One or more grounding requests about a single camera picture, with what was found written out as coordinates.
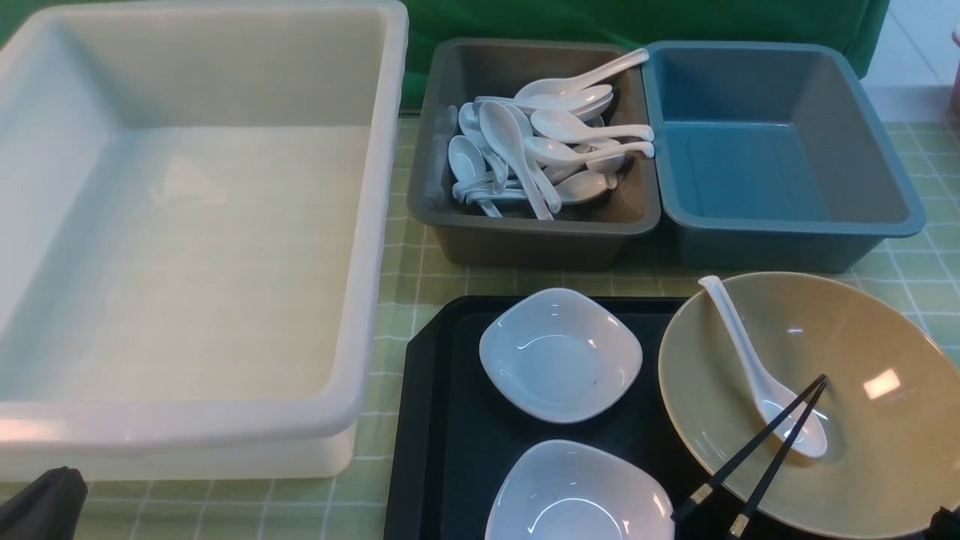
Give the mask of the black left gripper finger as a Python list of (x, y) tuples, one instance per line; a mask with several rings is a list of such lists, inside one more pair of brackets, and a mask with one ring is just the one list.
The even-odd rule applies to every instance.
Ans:
[(72, 539), (89, 489), (78, 469), (48, 469), (1, 505), (2, 539)]

